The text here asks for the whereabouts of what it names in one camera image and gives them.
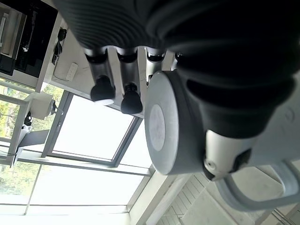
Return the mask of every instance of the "metal rod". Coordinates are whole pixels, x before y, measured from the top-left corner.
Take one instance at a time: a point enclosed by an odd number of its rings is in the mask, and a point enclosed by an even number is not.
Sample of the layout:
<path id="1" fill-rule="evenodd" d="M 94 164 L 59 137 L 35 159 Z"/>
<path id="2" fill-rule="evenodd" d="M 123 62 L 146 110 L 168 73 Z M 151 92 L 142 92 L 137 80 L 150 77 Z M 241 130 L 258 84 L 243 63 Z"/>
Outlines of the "metal rod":
<path id="1" fill-rule="evenodd" d="M 21 87 L 21 86 L 18 86 L 18 85 L 9 83 L 9 82 L 5 82 L 5 81 L 0 81 L 0 85 L 7 87 L 7 88 L 14 89 L 14 90 L 18 90 L 20 92 L 24 92 L 27 94 L 31 94 L 34 92 L 34 90 L 30 90 L 30 89 L 27 89 L 27 88 L 24 88 L 24 87 Z"/>
<path id="2" fill-rule="evenodd" d="M 139 176 L 146 176 L 146 177 L 151 176 L 151 172 L 147 168 L 140 168 L 137 166 L 129 166 L 129 165 L 119 165 L 117 168 L 111 168 L 105 165 L 79 162 L 67 158 L 57 158 L 57 157 L 41 158 L 41 153 L 31 152 L 26 150 L 22 151 L 21 155 L 18 158 L 18 161 L 25 162 L 25 163 L 54 165 L 54 166 L 78 168 L 78 169 L 85 169 L 85 170 L 96 170 L 96 171 L 111 172 L 111 173 L 132 174 L 132 175 L 139 175 Z"/>
<path id="3" fill-rule="evenodd" d="M 37 181 L 38 181 L 38 176 L 39 176 L 39 174 L 40 174 L 40 172 L 41 172 L 41 170 L 42 170 L 42 166 L 43 166 L 43 165 L 40 165 L 39 168 L 38 168 L 36 180 L 34 181 L 34 184 L 33 184 L 33 187 L 32 187 L 32 191 L 31 191 L 31 193 L 30 193 L 30 197 L 29 197 L 28 203 L 27 203 L 27 205 L 26 205 L 26 209 L 25 209 L 24 215 L 27 214 L 27 211 L 28 211 L 28 208 L 29 208 L 29 205 L 30 205 L 30 201 L 31 201 L 31 198 L 32 198 L 32 195 L 33 195 L 33 191 L 34 191 L 34 188 L 36 187 L 36 184 L 37 184 Z"/>
<path id="4" fill-rule="evenodd" d="M 20 100 L 20 99 L 10 97 L 10 96 L 7 96 L 7 95 L 2 95 L 2 94 L 0 94 L 0 100 L 5 101 L 5 102 L 9 102 L 9 103 L 12 103 L 12 104 L 16 104 L 16 105 L 22 105 L 22 106 L 27 104 L 27 102 L 24 101 L 24 100 Z"/>
<path id="5" fill-rule="evenodd" d="M 117 155 L 114 156 L 113 161 L 115 166 L 118 166 L 125 155 L 125 152 L 127 151 L 132 139 L 134 138 L 138 128 L 140 127 L 140 124 L 142 123 L 142 118 L 135 117 L 132 121 L 131 124 L 129 125 L 129 128 L 127 132 L 125 133 L 119 147 L 117 150 Z"/>

